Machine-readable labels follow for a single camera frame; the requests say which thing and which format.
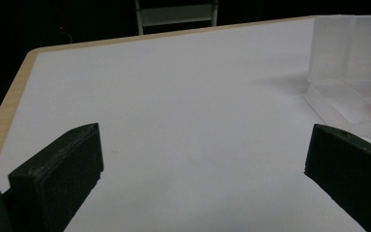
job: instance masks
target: white table surface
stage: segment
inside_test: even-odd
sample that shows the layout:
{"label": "white table surface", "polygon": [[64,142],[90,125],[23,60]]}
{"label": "white table surface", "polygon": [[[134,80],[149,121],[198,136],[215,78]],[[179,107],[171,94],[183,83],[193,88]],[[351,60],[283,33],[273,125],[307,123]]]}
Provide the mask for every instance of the white table surface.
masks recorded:
{"label": "white table surface", "polygon": [[313,21],[40,53],[0,189],[98,122],[105,169],[67,231],[363,231],[303,174]]}

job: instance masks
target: transparent plastic box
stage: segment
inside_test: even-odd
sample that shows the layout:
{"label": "transparent plastic box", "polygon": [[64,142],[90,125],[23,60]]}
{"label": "transparent plastic box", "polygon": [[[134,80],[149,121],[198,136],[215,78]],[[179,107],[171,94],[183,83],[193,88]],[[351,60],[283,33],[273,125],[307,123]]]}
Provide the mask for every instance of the transparent plastic box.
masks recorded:
{"label": "transparent plastic box", "polygon": [[328,125],[371,138],[371,15],[317,16],[308,81]]}

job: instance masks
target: white chair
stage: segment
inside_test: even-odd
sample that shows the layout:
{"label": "white chair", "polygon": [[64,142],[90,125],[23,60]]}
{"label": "white chair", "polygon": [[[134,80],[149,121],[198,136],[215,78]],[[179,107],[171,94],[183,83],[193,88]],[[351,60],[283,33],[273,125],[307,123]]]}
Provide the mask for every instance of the white chair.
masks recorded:
{"label": "white chair", "polygon": [[216,26],[218,0],[213,0],[211,4],[145,9],[141,8],[139,0],[135,0],[135,7],[138,32],[143,35],[144,27],[148,26],[208,20]]}

